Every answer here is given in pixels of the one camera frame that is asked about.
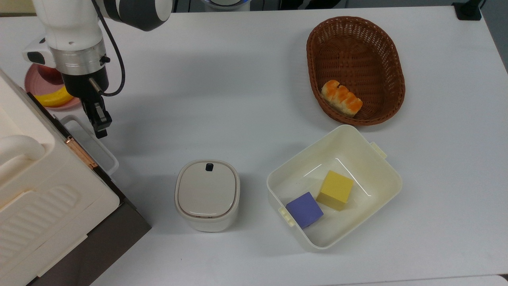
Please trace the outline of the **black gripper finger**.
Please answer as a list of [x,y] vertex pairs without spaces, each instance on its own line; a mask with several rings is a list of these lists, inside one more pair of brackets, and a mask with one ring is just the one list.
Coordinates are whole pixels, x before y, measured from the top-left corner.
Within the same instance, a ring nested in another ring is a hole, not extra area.
[[92,127],[96,138],[104,138],[107,136],[107,128],[112,123],[112,118],[105,108],[103,98],[92,105]]
[[81,101],[81,104],[90,123],[95,124],[96,119],[94,118],[94,107],[88,101]]

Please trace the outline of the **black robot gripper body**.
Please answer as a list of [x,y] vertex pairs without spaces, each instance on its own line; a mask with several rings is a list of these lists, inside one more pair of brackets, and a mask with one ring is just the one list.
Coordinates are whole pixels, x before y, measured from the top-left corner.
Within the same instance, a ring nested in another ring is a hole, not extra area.
[[95,103],[102,100],[102,97],[90,83],[90,78],[92,78],[103,91],[109,87],[106,68],[86,75],[68,75],[62,73],[62,80],[65,84],[65,88],[71,96],[86,102]]

